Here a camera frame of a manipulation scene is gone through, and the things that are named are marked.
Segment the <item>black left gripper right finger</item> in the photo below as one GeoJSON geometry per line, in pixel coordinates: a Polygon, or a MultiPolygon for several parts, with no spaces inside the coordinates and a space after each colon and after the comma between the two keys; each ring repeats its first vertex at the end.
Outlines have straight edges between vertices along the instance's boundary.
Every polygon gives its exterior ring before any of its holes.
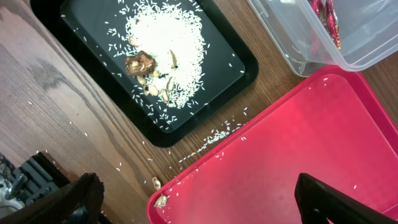
{"type": "Polygon", "coordinates": [[[307,173],[299,174],[294,195],[303,224],[397,224],[307,173]]]}

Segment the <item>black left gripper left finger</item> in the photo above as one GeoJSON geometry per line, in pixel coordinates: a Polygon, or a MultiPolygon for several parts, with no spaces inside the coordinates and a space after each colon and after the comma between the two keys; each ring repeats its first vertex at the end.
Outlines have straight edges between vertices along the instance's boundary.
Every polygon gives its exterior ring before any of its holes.
{"type": "Polygon", "coordinates": [[[103,200],[104,183],[95,173],[85,173],[55,193],[2,218],[1,224],[104,223],[103,200]]]}

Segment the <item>food scraps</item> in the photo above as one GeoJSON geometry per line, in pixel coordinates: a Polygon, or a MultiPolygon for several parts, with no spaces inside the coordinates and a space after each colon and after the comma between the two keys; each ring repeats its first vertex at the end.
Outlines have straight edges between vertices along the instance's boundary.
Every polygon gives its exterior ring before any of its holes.
{"type": "Polygon", "coordinates": [[[207,43],[202,34],[203,9],[196,1],[119,1],[117,13],[105,20],[113,37],[108,51],[114,58],[144,52],[153,69],[144,75],[144,93],[170,108],[191,105],[202,89],[202,63],[207,43]]]}

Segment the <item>red ketchup packet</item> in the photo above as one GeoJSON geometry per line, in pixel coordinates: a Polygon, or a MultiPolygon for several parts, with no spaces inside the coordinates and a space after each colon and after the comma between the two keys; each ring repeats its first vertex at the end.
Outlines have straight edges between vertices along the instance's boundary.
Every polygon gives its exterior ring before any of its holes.
{"type": "Polygon", "coordinates": [[[333,0],[308,0],[314,13],[328,32],[337,49],[341,49],[338,18],[333,6],[333,0]]]}

